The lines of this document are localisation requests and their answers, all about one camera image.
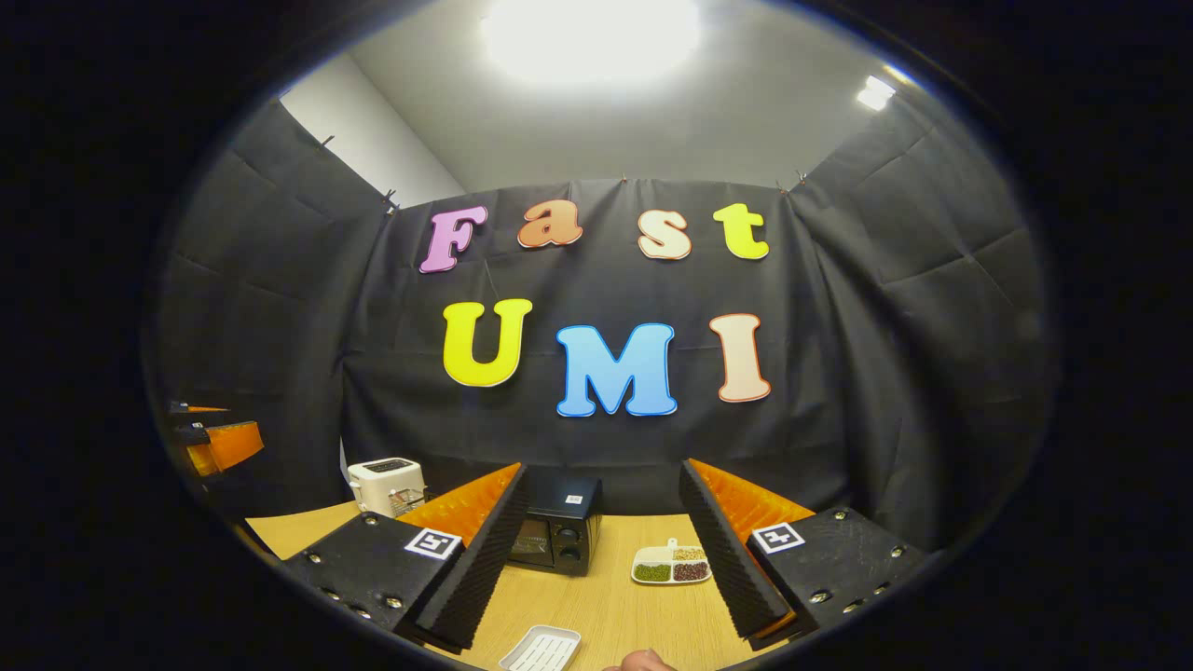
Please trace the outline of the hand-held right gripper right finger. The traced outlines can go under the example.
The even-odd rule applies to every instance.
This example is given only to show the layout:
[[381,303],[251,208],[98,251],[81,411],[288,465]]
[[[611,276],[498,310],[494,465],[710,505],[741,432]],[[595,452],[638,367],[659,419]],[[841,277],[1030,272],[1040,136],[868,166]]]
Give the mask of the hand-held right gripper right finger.
[[698,458],[681,464],[679,493],[734,630],[752,650],[843,627],[931,558],[852,507],[814,513]]

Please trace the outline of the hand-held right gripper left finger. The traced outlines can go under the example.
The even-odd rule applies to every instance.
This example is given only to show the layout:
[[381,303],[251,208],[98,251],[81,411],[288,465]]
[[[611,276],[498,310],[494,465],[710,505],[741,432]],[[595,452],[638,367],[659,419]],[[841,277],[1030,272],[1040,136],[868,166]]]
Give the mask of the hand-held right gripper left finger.
[[356,515],[282,565],[350,617],[459,653],[528,510],[525,476],[512,463],[397,518]]

